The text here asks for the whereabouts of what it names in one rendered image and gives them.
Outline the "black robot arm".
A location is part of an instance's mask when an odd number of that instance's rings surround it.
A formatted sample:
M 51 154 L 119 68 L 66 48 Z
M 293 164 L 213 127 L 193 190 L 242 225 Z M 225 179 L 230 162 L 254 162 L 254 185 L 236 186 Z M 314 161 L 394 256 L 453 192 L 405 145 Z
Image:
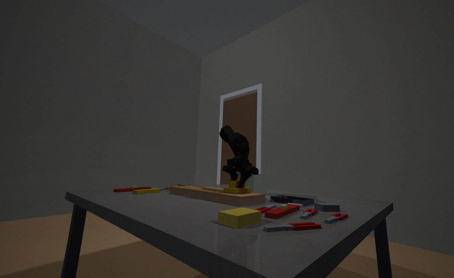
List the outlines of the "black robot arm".
M 242 154 L 248 157 L 250 148 L 246 137 L 238 132 L 234 132 L 228 125 L 221 128 L 219 134 L 222 140 L 229 144 L 235 156 Z M 233 167 L 234 165 L 242 165 L 242 162 L 241 156 L 238 156 L 237 159 L 235 157 L 233 157 L 233 159 L 228 159 L 227 165 Z

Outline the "tan wooden floor panel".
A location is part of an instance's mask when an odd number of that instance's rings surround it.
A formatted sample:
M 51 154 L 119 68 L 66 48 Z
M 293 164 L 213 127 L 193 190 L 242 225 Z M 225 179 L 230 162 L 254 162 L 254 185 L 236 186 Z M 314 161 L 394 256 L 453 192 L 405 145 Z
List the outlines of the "tan wooden floor panel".
M 213 201 L 238 207 L 265 203 L 265 194 L 254 192 L 232 194 L 224 192 L 223 188 L 211 188 L 201 185 L 171 186 L 170 194 Z

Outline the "long red flat bar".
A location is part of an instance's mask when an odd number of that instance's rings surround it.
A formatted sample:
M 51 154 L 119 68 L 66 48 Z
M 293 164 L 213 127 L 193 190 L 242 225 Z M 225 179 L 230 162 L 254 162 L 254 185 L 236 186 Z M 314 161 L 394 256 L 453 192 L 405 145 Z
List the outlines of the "long red flat bar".
M 287 216 L 293 212 L 296 212 L 300 210 L 300 207 L 298 205 L 292 205 L 292 204 L 283 204 L 280 205 L 279 208 L 269 210 L 265 212 L 265 217 L 266 218 L 271 218 L 271 219 L 279 219 L 281 217 Z
M 130 185 L 130 188 L 114 189 L 114 192 L 131 192 L 133 190 L 143 190 L 143 189 L 151 189 L 151 187 L 148 187 L 148 186 L 138 187 L 138 185 Z

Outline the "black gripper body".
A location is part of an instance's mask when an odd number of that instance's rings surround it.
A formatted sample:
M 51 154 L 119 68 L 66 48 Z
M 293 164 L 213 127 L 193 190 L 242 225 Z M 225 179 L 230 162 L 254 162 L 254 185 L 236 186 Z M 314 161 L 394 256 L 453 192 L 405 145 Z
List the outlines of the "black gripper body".
M 225 172 L 232 171 L 234 173 L 247 172 L 249 174 L 252 172 L 254 175 L 258 175 L 258 168 L 254 167 L 254 166 L 247 166 L 247 162 L 249 162 L 249 160 L 246 155 L 238 154 L 237 156 L 235 156 L 235 158 L 237 159 L 238 156 L 241 156 L 241 158 L 243 160 L 242 165 L 241 164 L 234 165 L 234 167 L 225 165 L 225 166 L 223 166 L 222 171 L 225 171 Z

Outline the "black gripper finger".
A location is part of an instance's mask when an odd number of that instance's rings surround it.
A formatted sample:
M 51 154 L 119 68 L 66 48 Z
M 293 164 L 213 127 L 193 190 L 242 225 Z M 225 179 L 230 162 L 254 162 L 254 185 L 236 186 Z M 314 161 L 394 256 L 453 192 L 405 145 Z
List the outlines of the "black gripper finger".
M 232 171 L 227 171 L 230 174 L 231 180 L 237 180 L 238 174 Z
M 239 183 L 239 188 L 242 187 L 242 185 L 246 182 L 246 180 L 251 176 L 251 174 L 247 172 L 240 172 L 241 177 L 240 177 L 240 183 Z

